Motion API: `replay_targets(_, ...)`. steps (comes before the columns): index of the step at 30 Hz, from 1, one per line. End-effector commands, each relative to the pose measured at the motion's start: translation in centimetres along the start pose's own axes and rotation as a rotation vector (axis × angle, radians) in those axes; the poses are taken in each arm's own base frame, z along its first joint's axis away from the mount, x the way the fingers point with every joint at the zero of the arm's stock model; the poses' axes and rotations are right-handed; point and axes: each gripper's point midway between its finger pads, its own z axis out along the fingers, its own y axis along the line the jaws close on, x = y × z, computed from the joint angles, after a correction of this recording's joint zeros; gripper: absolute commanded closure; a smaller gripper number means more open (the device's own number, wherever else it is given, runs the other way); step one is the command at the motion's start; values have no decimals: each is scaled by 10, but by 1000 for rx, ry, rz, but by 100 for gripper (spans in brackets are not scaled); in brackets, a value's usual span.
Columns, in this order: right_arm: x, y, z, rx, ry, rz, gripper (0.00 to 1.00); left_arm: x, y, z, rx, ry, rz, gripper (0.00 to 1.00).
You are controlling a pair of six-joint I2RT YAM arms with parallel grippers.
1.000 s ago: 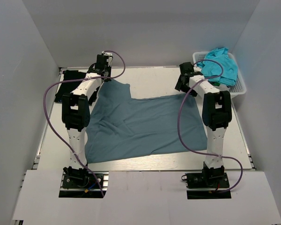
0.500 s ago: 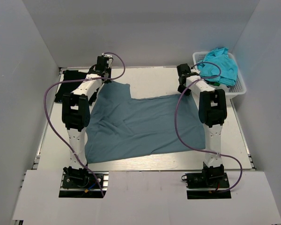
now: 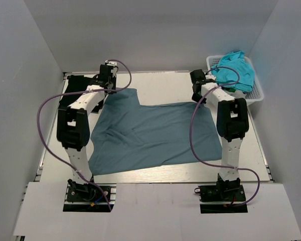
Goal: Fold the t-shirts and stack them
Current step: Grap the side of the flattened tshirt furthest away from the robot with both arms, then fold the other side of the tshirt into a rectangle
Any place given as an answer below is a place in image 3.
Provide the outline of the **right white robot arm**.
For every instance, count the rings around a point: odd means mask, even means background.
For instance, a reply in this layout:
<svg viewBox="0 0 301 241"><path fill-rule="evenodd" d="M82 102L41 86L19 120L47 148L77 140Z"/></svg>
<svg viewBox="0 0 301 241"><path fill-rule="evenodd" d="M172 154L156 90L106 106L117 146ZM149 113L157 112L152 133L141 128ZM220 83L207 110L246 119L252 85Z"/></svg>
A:
<svg viewBox="0 0 301 241"><path fill-rule="evenodd" d="M218 176L224 182L239 181L239 153L245 134L249 130L247 103L235 98L215 82L215 77L198 69L190 73L192 100L204 104L211 102L217 110L216 129L222 141L222 167Z"/></svg>

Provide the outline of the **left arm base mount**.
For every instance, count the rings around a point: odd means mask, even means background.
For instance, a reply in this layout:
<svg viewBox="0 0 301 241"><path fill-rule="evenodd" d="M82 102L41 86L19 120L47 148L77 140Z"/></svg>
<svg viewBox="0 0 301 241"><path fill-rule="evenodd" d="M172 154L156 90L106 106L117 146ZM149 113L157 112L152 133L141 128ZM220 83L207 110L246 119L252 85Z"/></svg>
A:
<svg viewBox="0 0 301 241"><path fill-rule="evenodd" d="M69 179L63 212L109 213L115 204L116 186L78 184Z"/></svg>

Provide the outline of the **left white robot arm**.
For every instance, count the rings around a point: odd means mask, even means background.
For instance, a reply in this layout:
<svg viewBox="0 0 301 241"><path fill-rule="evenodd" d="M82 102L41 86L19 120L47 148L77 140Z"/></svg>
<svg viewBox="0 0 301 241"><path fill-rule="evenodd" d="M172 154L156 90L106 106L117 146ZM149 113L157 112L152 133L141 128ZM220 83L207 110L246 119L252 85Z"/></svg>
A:
<svg viewBox="0 0 301 241"><path fill-rule="evenodd" d="M116 89L117 71L117 62L106 61L100 65L99 73L93 77L68 76L65 93L77 92L77 94L65 95L59 102L57 140L65 149L70 164L76 168L72 180L82 184L78 193L84 200L91 200L96 194L96 188L84 181L84 179L93 181L86 152L90 140L88 117L92 112L97 113L102 109L110 90Z"/></svg>

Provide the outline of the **grey-blue t-shirt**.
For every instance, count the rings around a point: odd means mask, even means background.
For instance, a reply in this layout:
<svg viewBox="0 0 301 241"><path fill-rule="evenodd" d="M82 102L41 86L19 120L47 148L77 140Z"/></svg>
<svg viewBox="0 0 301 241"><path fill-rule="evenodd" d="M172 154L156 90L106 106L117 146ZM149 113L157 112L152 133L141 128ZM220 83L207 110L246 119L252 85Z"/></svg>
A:
<svg viewBox="0 0 301 241"><path fill-rule="evenodd" d="M110 95L91 133L89 168L106 175L221 159L210 110L193 102L141 105L136 89Z"/></svg>

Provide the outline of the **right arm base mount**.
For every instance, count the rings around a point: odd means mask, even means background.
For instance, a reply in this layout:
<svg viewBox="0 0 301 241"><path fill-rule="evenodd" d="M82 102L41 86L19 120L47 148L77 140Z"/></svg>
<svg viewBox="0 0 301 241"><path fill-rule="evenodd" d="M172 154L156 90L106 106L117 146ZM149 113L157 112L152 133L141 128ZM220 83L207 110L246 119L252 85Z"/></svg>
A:
<svg viewBox="0 0 301 241"><path fill-rule="evenodd" d="M201 214L247 213L247 205L237 206L246 201L243 185L239 189L220 192L217 185L201 185L194 189L200 196Z"/></svg>

